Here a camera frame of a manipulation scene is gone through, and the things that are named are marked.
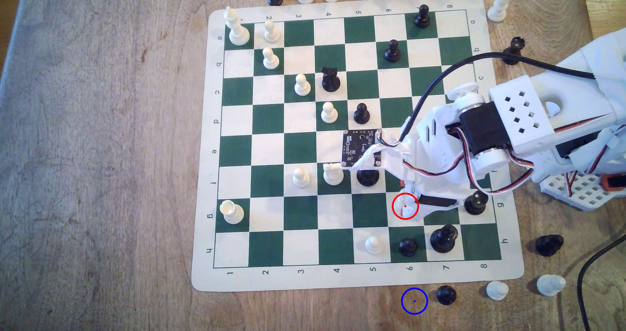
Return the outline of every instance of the red circle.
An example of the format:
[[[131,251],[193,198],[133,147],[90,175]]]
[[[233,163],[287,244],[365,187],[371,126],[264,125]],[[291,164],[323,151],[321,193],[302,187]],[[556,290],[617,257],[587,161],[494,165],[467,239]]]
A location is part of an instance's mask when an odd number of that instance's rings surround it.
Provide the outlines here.
[[[393,203],[395,203],[395,200],[397,199],[397,197],[399,197],[400,195],[405,195],[405,194],[406,194],[406,195],[410,195],[410,196],[412,196],[412,197],[413,197],[413,199],[415,199],[415,203],[418,205],[418,208],[415,210],[415,214],[413,214],[413,216],[411,216],[410,218],[402,218],[402,217],[398,216],[398,215],[395,213],[395,209],[393,208]],[[411,194],[411,193],[407,193],[407,192],[402,192],[402,193],[400,193],[400,194],[396,195],[396,196],[395,196],[395,198],[393,198],[393,201],[391,202],[391,211],[393,211],[393,214],[394,214],[397,218],[399,218],[399,219],[412,219],[412,218],[414,218],[414,217],[415,217],[415,215],[417,215],[417,214],[418,214],[418,211],[419,211],[419,201],[418,201],[418,199],[417,199],[417,198],[415,198],[415,196],[414,196],[413,194]]]

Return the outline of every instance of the captured chess piece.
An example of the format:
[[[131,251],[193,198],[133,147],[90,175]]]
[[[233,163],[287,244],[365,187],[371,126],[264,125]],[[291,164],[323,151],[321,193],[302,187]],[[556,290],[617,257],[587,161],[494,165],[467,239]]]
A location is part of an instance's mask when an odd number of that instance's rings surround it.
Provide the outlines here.
[[[503,52],[510,55],[521,56],[521,49],[524,48],[524,46],[526,46],[526,41],[524,41],[524,39],[520,37],[514,37],[511,40],[511,46],[505,48]],[[519,61],[517,60],[506,57],[502,58],[502,62],[506,63],[507,65],[516,65],[517,63],[519,63]]]

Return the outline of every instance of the black cable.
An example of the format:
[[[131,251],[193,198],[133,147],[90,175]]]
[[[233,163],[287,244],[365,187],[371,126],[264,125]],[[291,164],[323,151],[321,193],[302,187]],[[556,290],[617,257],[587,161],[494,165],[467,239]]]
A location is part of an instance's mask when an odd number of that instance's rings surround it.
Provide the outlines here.
[[[600,256],[602,256],[607,251],[613,249],[623,241],[626,241],[626,234],[622,237],[615,240],[613,243],[607,245],[602,250],[597,252],[595,255],[589,258],[587,262],[583,265],[583,268],[580,269],[580,273],[578,274],[578,281],[576,282],[576,293],[578,294],[578,306],[580,307],[580,315],[583,318],[583,325],[585,326],[585,330],[589,331],[589,320],[587,320],[587,312],[585,311],[585,302],[583,301],[583,276],[585,276],[585,271],[591,266],[591,264]]]

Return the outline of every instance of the chessboard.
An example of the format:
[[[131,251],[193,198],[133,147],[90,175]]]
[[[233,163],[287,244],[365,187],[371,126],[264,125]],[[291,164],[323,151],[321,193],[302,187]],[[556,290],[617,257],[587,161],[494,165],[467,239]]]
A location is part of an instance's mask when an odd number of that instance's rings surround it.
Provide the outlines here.
[[[431,23],[418,28],[418,7],[430,8]],[[420,220],[395,216],[391,202],[402,192],[398,178],[381,171],[371,187],[356,173],[330,186],[322,165],[341,161],[345,130],[399,129],[427,86],[446,68],[472,54],[489,52],[483,0],[371,0],[286,7],[237,9],[249,41],[229,40],[224,11],[208,20],[198,197],[192,284],[203,291],[286,290],[450,283],[518,278],[523,274],[520,234],[512,194],[490,199],[485,212],[469,215],[463,205]],[[275,43],[264,38],[265,20],[280,31]],[[401,58],[384,59],[389,40]],[[263,66],[271,47],[280,64]],[[338,68],[339,90],[321,85],[322,67]],[[302,73],[311,85],[294,92]],[[420,118],[433,106],[450,103],[446,93],[478,82],[488,95],[495,86],[493,63],[466,65],[435,87]],[[331,101],[339,117],[320,119]],[[352,114],[365,103],[371,119],[357,124]],[[305,188],[293,171],[310,175]],[[483,188],[510,182],[508,168],[487,175]],[[229,199],[244,209],[237,224],[218,207]],[[458,239],[452,251],[436,253],[431,233],[452,224]],[[376,235],[384,246],[373,255],[365,240]],[[403,238],[418,252],[403,256]]]

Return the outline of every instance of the blue circle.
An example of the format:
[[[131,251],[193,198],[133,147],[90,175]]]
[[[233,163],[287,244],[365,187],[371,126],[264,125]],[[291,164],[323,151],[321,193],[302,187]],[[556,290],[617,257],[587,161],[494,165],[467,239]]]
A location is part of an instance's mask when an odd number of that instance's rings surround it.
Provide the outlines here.
[[[404,307],[404,303],[403,303],[404,295],[406,294],[406,292],[408,292],[410,290],[418,290],[418,291],[420,291],[420,292],[422,292],[424,294],[424,297],[426,297],[426,305],[424,306],[424,309],[422,309],[422,311],[420,311],[419,313],[411,313],[410,311],[406,310],[406,308]],[[400,305],[402,305],[402,309],[404,309],[404,311],[406,311],[407,313],[409,313],[411,315],[419,315],[419,314],[423,313],[426,310],[426,308],[428,307],[428,295],[426,295],[426,292],[420,290],[417,287],[409,288],[408,290],[404,291],[404,293],[402,293],[402,298],[400,298]]]

